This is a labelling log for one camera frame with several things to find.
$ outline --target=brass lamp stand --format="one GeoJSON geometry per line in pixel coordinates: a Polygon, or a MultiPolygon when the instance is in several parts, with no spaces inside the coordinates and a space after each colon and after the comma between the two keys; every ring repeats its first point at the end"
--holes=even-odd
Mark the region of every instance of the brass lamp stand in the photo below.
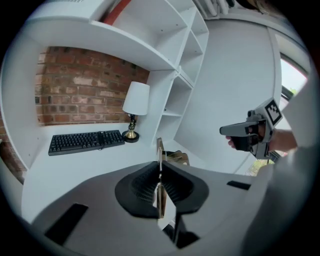
{"type": "Polygon", "coordinates": [[[128,130],[124,131],[122,133],[122,137],[124,138],[125,142],[128,143],[135,143],[139,140],[140,135],[139,133],[135,132],[134,129],[136,127],[136,115],[135,114],[130,114],[130,124],[128,126],[128,130]]]}

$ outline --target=lamp base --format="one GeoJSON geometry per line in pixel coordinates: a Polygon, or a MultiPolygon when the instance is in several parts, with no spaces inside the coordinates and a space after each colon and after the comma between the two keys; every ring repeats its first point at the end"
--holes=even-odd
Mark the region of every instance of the lamp base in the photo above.
{"type": "Polygon", "coordinates": [[[126,130],[126,131],[124,131],[122,133],[122,137],[124,138],[125,142],[135,143],[135,142],[137,142],[139,140],[140,135],[139,135],[139,133],[137,133],[137,132],[135,132],[133,130],[126,130]]]}

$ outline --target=shelf compartment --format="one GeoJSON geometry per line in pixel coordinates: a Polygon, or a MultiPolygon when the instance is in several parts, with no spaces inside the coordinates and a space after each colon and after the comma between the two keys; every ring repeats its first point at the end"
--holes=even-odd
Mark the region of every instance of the shelf compartment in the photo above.
{"type": "Polygon", "coordinates": [[[205,52],[209,38],[209,31],[204,19],[202,18],[198,10],[196,10],[191,31],[197,38],[202,51],[205,52]]]}
{"type": "Polygon", "coordinates": [[[197,7],[192,2],[192,0],[183,0],[183,1],[167,0],[167,1],[177,10],[177,12],[183,18],[184,22],[189,27],[191,27],[197,12],[197,7]]]}
{"type": "Polygon", "coordinates": [[[184,73],[195,82],[203,60],[203,51],[193,32],[188,36],[180,65],[184,73]]]}
{"type": "Polygon", "coordinates": [[[173,81],[163,115],[181,117],[188,104],[191,91],[191,86],[180,76],[177,76],[173,81]]]}
{"type": "Polygon", "coordinates": [[[156,132],[156,137],[162,138],[163,142],[173,140],[179,128],[181,118],[179,116],[163,115],[156,132]]]}
{"type": "Polygon", "coordinates": [[[159,0],[131,1],[113,26],[139,38],[173,64],[188,32],[179,12],[167,1],[159,0]]]}

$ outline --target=red object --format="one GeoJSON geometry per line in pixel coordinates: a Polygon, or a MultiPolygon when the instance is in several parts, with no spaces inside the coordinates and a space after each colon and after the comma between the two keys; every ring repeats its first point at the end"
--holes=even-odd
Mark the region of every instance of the red object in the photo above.
{"type": "Polygon", "coordinates": [[[110,12],[110,14],[104,19],[103,23],[108,25],[113,25],[120,13],[126,8],[126,6],[131,2],[131,0],[121,0],[120,3],[110,12]]]}

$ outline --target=table lamp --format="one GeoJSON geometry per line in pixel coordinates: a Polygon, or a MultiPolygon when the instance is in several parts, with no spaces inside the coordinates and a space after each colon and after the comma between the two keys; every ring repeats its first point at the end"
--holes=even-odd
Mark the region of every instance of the table lamp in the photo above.
{"type": "Polygon", "coordinates": [[[136,127],[136,115],[143,116],[148,113],[150,86],[132,81],[126,94],[122,110],[130,115],[131,122],[128,130],[122,133],[125,142],[134,143],[139,140],[140,135],[134,131],[136,127]]]}

